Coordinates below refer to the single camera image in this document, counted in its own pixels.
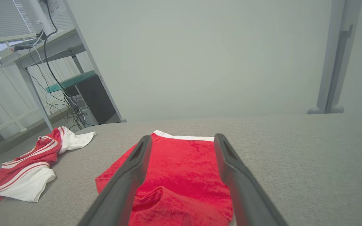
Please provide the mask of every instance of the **red garment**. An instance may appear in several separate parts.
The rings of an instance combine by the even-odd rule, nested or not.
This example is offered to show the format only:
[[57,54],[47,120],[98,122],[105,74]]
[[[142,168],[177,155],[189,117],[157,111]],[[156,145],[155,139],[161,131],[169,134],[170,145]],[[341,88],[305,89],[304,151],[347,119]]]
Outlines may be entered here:
[[[149,167],[136,191],[129,225],[228,226],[233,203],[220,179],[214,138],[171,136],[157,130],[151,136]],[[99,193],[134,148],[96,178]]]
[[58,154],[87,145],[94,132],[75,135],[66,127],[38,138],[36,146],[24,155],[3,163],[0,169],[0,201],[4,196],[37,202],[46,183],[55,179],[52,166]]

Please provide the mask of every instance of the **desk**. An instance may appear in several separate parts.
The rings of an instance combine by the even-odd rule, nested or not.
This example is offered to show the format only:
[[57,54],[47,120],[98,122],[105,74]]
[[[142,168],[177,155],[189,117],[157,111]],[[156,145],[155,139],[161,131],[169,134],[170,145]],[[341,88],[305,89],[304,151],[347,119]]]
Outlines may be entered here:
[[[45,62],[43,44],[44,44],[44,42],[38,44],[36,46],[36,49],[39,52],[43,62]],[[82,53],[84,51],[85,51],[85,47],[83,46],[82,41],[80,40],[78,32],[76,31],[75,28],[70,28],[70,29],[64,30],[52,37],[49,37],[48,42],[46,44],[47,59],[49,61],[58,60],[58,59],[61,59],[64,57],[72,56],[72,58],[75,61],[76,66],[78,67],[78,69],[81,73],[83,73],[83,69],[80,66],[78,59],[76,58],[76,54]],[[36,86],[34,85],[33,80],[31,79],[30,75],[27,73],[28,67],[42,63],[42,61],[40,61],[39,56],[37,55],[35,49],[34,48],[30,49],[30,52],[29,52],[29,50],[16,51],[16,52],[10,54],[9,56],[2,58],[0,61],[1,61],[2,67],[16,64],[16,66],[19,69],[20,74],[23,77],[23,80],[26,83],[27,88],[30,91],[30,94],[32,95],[45,122],[47,123],[47,126],[52,131],[53,127],[48,118],[46,109],[43,106],[43,102],[40,99],[40,96],[36,90]]]

